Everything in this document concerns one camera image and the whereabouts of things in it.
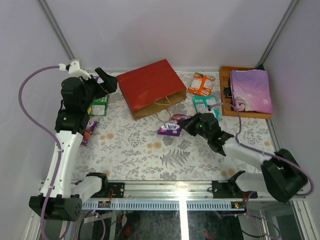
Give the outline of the purple berries packet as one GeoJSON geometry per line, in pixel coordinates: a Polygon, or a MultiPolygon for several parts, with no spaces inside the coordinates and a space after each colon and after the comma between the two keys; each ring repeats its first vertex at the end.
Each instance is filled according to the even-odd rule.
{"type": "Polygon", "coordinates": [[[82,138],[82,142],[81,142],[81,145],[82,146],[87,146],[88,145],[88,142],[95,130],[95,128],[97,127],[97,125],[99,124],[98,121],[89,121],[86,128],[85,128],[85,132],[84,132],[84,135],[83,135],[83,138],[82,138]]]}
{"type": "Polygon", "coordinates": [[[187,120],[190,117],[190,115],[174,114],[168,122],[162,124],[162,126],[157,130],[157,134],[179,137],[182,131],[182,127],[179,126],[179,122],[187,120]]]}

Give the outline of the red brown paper bag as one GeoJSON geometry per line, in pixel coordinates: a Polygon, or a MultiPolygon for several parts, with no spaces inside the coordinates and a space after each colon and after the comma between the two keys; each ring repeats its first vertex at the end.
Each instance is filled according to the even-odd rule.
{"type": "Polygon", "coordinates": [[[134,120],[156,114],[187,98],[187,88],[170,63],[160,60],[117,76],[134,120]]]}

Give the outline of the purple snack packet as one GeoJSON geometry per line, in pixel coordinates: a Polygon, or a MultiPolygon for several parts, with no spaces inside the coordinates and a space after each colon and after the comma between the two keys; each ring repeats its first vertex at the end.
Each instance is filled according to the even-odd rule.
{"type": "Polygon", "coordinates": [[[103,82],[103,80],[102,80],[99,76],[95,76],[95,77],[94,77],[94,80],[95,80],[98,84],[100,84],[100,83],[103,82]]]}

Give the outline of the teal snack packet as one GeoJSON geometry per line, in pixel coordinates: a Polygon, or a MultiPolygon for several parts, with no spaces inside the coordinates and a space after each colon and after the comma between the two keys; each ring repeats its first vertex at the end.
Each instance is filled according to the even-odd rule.
{"type": "Polygon", "coordinates": [[[192,98],[192,101],[197,113],[211,113],[218,121],[222,120],[222,115],[220,113],[219,106],[214,95],[196,95],[192,98]]]}

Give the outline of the red green snack packet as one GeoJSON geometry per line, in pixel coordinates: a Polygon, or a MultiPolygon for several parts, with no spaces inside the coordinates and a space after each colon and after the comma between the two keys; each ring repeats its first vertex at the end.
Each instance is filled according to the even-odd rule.
{"type": "Polygon", "coordinates": [[[90,116],[106,116],[108,109],[109,95],[95,99],[88,108],[88,114],[90,116]]]}

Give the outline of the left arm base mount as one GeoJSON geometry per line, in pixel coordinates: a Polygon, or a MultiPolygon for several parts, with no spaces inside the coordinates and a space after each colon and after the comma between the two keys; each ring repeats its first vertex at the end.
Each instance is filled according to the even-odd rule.
{"type": "Polygon", "coordinates": [[[101,188],[99,191],[95,192],[92,198],[123,198],[125,192],[124,182],[109,182],[108,177],[105,173],[101,172],[90,172],[86,176],[88,177],[98,177],[101,180],[101,188]]]}

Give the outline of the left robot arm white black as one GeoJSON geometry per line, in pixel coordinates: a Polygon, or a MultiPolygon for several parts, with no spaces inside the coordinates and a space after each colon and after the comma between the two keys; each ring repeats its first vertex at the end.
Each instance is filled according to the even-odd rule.
{"type": "Polygon", "coordinates": [[[100,99],[117,90],[118,79],[100,67],[95,72],[102,79],[98,83],[85,71],[71,71],[61,83],[61,106],[55,121],[55,150],[47,178],[39,195],[31,196],[29,207],[46,220],[75,222],[82,205],[93,195],[105,197],[110,190],[104,173],[88,173],[79,185],[72,188],[72,170],[76,155],[85,135],[90,116],[88,109],[95,99],[100,99]]]}

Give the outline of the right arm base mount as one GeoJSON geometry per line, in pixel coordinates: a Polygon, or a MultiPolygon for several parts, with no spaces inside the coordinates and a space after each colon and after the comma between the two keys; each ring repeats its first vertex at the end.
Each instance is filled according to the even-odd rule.
{"type": "Polygon", "coordinates": [[[253,190],[243,191],[236,183],[239,177],[240,180],[244,181],[244,177],[251,176],[253,179],[258,179],[261,177],[261,173],[249,173],[244,170],[240,170],[231,176],[228,180],[212,180],[211,181],[211,191],[210,188],[207,191],[213,194],[214,199],[246,199],[250,192],[253,192],[251,197],[253,199],[258,198],[258,193],[253,190]]]}

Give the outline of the orange snack packet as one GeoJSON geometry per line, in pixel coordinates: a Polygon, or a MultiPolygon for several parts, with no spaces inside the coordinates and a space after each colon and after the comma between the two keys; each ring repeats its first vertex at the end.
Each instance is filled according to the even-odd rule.
{"type": "Polygon", "coordinates": [[[209,96],[212,93],[215,80],[216,78],[214,76],[208,76],[196,72],[187,91],[198,96],[209,96]]]}

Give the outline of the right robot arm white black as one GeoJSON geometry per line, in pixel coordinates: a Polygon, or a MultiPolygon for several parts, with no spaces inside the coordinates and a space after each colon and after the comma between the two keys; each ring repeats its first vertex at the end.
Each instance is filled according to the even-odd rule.
{"type": "Polygon", "coordinates": [[[293,155],[282,148],[270,153],[241,143],[237,135],[223,131],[212,113],[197,113],[182,120],[179,126],[191,136],[201,136],[211,150],[238,159],[258,169],[259,173],[239,171],[228,180],[228,192],[240,197],[245,192],[269,193],[280,203],[299,195],[308,183],[293,155]]]}

